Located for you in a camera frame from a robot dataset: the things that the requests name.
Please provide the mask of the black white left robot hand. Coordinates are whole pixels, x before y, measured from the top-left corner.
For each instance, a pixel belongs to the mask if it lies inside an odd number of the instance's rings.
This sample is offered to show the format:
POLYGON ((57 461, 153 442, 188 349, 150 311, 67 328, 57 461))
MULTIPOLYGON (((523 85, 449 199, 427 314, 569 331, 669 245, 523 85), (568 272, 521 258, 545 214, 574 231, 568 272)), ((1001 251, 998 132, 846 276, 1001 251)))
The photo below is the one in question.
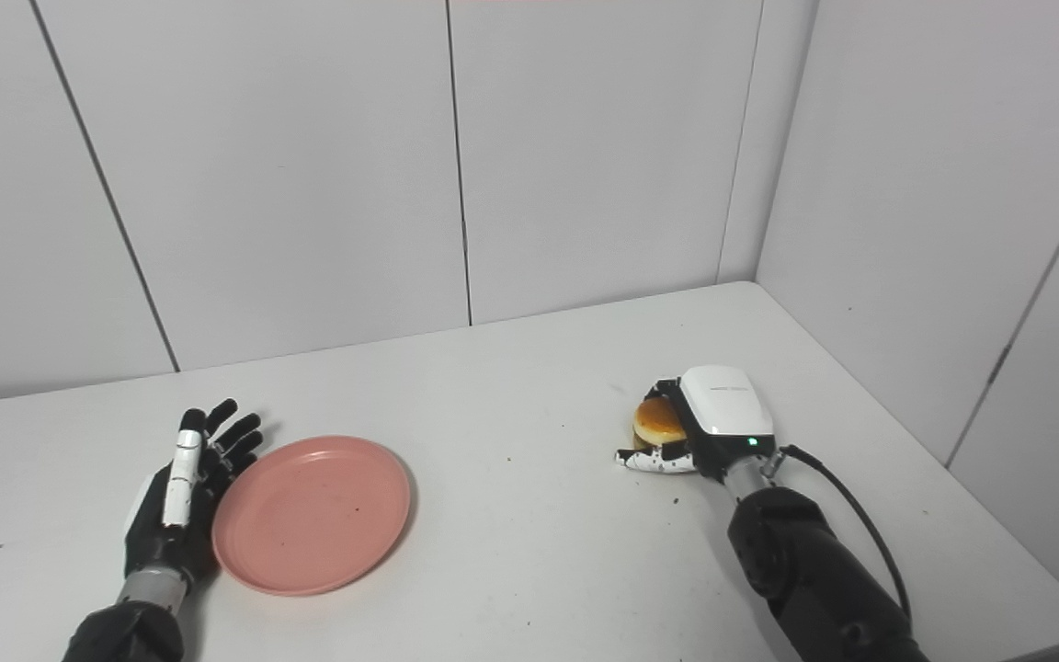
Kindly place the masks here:
POLYGON ((264 441, 261 415, 236 412, 238 402, 228 398, 182 415, 174 457, 152 475, 126 532, 125 575, 165 568, 193 588, 217 573, 211 533, 218 507, 264 441))

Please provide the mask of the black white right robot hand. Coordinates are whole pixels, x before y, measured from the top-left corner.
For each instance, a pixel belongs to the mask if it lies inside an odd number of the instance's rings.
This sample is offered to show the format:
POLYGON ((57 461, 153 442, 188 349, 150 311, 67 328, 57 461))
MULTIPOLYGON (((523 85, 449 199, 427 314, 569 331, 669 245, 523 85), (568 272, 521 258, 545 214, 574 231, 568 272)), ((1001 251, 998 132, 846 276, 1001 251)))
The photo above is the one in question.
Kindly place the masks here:
POLYGON ((744 370, 688 369, 659 380, 632 416, 633 445, 614 460, 640 473, 700 475, 736 498, 773 485, 780 452, 773 417, 744 370))

